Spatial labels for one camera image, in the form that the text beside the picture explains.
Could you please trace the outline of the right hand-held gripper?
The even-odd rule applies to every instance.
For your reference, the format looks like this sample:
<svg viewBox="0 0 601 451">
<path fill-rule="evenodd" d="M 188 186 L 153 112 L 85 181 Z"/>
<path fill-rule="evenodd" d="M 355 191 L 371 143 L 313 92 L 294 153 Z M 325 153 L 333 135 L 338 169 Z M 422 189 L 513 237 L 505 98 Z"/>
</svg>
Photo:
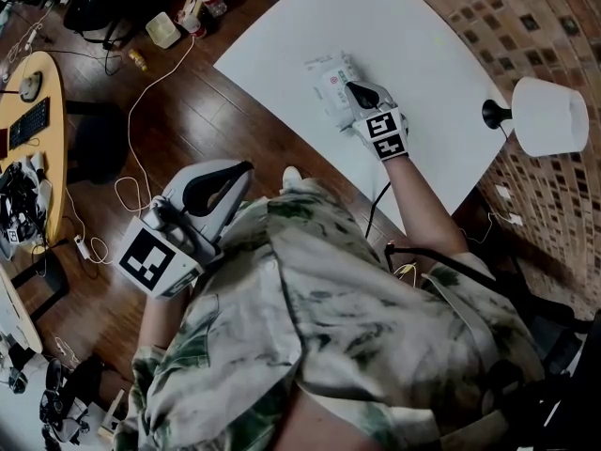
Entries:
<svg viewBox="0 0 601 451">
<path fill-rule="evenodd" d="M 376 110 L 384 104 L 393 106 L 389 92 L 369 82 L 346 84 L 345 92 L 356 120 L 353 129 L 381 162 L 408 156 L 408 121 L 398 107 Z"/>
</svg>

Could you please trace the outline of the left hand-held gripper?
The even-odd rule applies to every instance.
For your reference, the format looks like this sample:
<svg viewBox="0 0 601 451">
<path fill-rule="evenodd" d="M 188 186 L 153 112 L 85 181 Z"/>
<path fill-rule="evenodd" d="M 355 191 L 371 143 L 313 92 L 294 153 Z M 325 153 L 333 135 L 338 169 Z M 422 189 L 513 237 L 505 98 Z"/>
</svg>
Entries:
<svg viewBox="0 0 601 451">
<path fill-rule="evenodd" d="M 247 161 L 188 165 L 132 218 L 114 264 L 151 298 L 173 298 L 193 284 L 220 251 L 217 240 L 247 194 L 254 167 Z"/>
</svg>

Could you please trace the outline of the white lidded wet wipe pack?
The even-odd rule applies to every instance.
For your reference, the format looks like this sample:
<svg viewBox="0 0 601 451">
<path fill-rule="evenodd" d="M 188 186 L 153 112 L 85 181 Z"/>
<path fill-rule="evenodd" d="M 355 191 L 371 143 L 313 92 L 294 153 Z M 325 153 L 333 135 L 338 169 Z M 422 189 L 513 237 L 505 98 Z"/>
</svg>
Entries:
<svg viewBox="0 0 601 451">
<path fill-rule="evenodd" d="M 346 87 L 362 80 L 351 54 L 340 51 L 304 63 L 310 84 L 331 125 L 338 131 L 352 126 L 355 118 L 350 109 Z"/>
</svg>

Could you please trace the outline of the person's right forearm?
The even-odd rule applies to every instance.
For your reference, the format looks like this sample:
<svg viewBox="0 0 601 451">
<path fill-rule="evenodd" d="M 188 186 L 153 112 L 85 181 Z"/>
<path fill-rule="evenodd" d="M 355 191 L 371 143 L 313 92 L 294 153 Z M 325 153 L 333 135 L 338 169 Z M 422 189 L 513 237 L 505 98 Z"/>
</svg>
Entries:
<svg viewBox="0 0 601 451">
<path fill-rule="evenodd" d="M 402 156 L 383 164 L 410 242 L 448 257 L 467 253 L 462 232 L 413 162 Z"/>
</svg>

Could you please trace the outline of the white square table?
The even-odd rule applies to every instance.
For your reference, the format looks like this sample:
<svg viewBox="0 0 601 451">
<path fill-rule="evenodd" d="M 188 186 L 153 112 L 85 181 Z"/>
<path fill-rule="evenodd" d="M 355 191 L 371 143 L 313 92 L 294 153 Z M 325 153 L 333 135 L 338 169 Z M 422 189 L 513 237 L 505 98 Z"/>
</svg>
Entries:
<svg viewBox="0 0 601 451">
<path fill-rule="evenodd" d="M 408 119 L 408 152 L 454 211 L 505 142 L 482 119 L 501 93 L 464 42 L 423 0 L 281 0 L 216 62 L 216 69 L 278 117 L 396 225 L 401 218 L 381 162 L 360 138 L 332 126 L 308 61 L 349 54 Z"/>
</svg>

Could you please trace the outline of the person's white left shoe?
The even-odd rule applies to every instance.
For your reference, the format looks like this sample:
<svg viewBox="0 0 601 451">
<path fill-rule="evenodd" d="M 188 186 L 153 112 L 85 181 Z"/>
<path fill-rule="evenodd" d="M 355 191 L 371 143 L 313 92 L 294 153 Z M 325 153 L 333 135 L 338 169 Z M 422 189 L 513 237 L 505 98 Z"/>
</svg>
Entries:
<svg viewBox="0 0 601 451">
<path fill-rule="evenodd" d="M 302 176 L 299 169 L 295 166 L 288 166 L 282 175 L 281 191 L 289 190 L 302 182 Z"/>
</svg>

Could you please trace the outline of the black round table base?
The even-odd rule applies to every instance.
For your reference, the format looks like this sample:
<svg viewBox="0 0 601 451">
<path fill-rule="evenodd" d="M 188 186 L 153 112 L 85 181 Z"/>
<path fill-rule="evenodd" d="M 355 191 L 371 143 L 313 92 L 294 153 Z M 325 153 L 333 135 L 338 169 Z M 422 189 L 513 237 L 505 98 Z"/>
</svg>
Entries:
<svg viewBox="0 0 601 451">
<path fill-rule="evenodd" d="M 103 185 L 116 180 L 128 158 L 127 117 L 111 102 L 66 101 L 68 115 L 80 116 L 68 161 L 67 184 L 89 181 Z"/>
</svg>

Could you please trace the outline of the round yellow wooden table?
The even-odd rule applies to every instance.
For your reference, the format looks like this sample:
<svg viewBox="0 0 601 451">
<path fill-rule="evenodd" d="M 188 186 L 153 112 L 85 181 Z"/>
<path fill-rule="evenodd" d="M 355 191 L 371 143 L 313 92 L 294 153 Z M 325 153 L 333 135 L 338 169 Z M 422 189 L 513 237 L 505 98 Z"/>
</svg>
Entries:
<svg viewBox="0 0 601 451">
<path fill-rule="evenodd" d="M 46 52 L 38 51 L 29 55 L 13 72 L 6 90 L 0 96 L 0 130 L 10 126 L 36 104 L 21 100 L 16 93 L 24 77 L 39 71 L 42 74 L 41 89 L 37 101 L 48 99 L 49 125 L 34 136 L 32 145 L 22 144 L 9 150 L 7 157 L 0 160 L 5 168 L 23 157 L 41 152 L 45 162 L 45 176 L 52 184 L 50 206 L 45 226 L 46 241 L 54 245 L 58 240 L 59 229 L 65 207 L 67 178 L 67 112 L 64 84 L 57 63 Z"/>
</svg>

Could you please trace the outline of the white plastic box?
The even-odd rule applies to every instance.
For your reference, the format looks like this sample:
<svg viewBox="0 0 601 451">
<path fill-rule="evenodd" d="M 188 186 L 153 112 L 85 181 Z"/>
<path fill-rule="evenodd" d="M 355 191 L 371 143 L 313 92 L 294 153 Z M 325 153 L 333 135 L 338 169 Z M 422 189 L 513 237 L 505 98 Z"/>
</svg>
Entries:
<svg viewBox="0 0 601 451">
<path fill-rule="evenodd" d="M 164 50 L 173 46 L 181 38 L 180 31 L 164 11 L 146 24 L 146 32 L 153 43 Z"/>
</svg>

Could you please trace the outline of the white table lamp black base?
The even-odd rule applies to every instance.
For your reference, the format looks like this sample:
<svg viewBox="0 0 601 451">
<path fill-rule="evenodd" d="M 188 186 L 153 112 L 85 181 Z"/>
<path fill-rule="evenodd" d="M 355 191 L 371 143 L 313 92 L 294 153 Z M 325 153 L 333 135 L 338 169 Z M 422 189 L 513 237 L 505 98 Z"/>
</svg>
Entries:
<svg viewBox="0 0 601 451">
<path fill-rule="evenodd" d="M 511 121 L 518 143 L 531 157 L 581 152 L 589 139 L 590 121 L 582 95 L 531 77 L 517 82 L 510 107 L 485 101 L 482 118 L 491 130 Z"/>
</svg>

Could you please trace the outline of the person's tie-dye shirt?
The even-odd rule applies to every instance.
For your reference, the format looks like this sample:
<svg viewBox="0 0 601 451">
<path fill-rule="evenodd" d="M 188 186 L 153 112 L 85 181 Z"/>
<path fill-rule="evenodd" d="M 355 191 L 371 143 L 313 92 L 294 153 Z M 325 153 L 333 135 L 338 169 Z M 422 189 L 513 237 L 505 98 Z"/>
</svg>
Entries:
<svg viewBox="0 0 601 451">
<path fill-rule="evenodd" d="M 386 451 L 484 451 L 502 388 L 540 381 L 512 304 L 437 264 L 392 276 L 315 182 L 241 208 L 224 256 L 132 360 L 115 451 L 268 451 L 294 392 Z"/>
</svg>

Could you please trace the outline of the cluster of bottles and cups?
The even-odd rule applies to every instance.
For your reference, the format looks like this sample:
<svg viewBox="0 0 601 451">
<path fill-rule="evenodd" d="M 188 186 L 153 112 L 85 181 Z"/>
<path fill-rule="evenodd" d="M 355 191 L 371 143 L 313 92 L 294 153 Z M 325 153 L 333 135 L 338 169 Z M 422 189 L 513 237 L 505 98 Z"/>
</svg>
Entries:
<svg viewBox="0 0 601 451">
<path fill-rule="evenodd" d="M 227 12 L 224 0 L 186 0 L 176 23 L 197 39 L 213 33 L 217 19 Z"/>
</svg>

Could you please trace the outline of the black keyboard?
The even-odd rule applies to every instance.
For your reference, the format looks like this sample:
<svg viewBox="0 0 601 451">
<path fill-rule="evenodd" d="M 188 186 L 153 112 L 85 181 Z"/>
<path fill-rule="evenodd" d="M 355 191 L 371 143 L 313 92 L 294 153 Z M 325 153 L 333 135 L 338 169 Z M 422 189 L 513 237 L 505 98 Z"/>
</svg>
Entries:
<svg viewBox="0 0 601 451">
<path fill-rule="evenodd" d="M 50 98 L 47 97 L 29 109 L 10 126 L 8 148 L 13 150 L 43 131 L 49 126 L 49 118 Z"/>
</svg>

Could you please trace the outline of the grey round device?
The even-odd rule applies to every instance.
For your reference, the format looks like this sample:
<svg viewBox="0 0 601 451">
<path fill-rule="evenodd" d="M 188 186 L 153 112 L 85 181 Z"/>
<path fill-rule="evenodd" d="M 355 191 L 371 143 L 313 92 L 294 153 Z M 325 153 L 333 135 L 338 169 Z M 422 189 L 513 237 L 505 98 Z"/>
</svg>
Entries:
<svg viewBox="0 0 601 451">
<path fill-rule="evenodd" d="M 43 74 L 41 71 L 34 71 L 27 77 L 23 77 L 19 87 L 19 95 L 23 102 L 34 102 L 39 95 L 42 87 Z"/>
</svg>

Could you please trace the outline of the black chair with clutter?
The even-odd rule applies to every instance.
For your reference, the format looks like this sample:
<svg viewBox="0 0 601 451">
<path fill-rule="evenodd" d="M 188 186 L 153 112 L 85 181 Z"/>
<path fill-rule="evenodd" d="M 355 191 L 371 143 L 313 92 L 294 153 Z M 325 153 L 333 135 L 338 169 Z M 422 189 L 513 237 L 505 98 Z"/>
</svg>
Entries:
<svg viewBox="0 0 601 451">
<path fill-rule="evenodd" d="M 114 32 L 122 21 L 133 27 L 136 7 L 136 0 L 72 0 L 63 24 L 86 42 L 110 51 L 132 35 L 132 30 L 121 37 L 115 37 Z"/>
</svg>

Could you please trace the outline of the white desk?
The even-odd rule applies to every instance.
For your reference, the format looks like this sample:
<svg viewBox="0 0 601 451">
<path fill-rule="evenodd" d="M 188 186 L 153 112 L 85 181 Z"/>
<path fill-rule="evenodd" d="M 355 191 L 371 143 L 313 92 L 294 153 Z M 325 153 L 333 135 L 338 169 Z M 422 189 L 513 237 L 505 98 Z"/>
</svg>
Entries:
<svg viewBox="0 0 601 451">
<path fill-rule="evenodd" d="M 23 348 L 29 348 L 35 353 L 43 352 L 42 342 L 36 327 L 1 264 L 0 331 L 6 336 L 11 336 Z"/>
</svg>

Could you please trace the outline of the black stool frame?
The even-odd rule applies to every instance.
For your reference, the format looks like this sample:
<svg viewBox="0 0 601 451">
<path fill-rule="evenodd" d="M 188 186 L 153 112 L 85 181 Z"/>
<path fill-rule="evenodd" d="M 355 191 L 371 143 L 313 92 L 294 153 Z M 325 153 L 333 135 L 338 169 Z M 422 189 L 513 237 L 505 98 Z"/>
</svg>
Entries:
<svg viewBox="0 0 601 451">
<path fill-rule="evenodd" d="M 40 319 L 69 292 L 68 277 L 60 260 L 52 251 L 46 251 L 39 260 L 19 272 L 11 279 L 11 283 L 15 288 L 19 288 L 35 276 L 43 279 L 51 295 L 29 314 L 33 322 Z"/>
</svg>

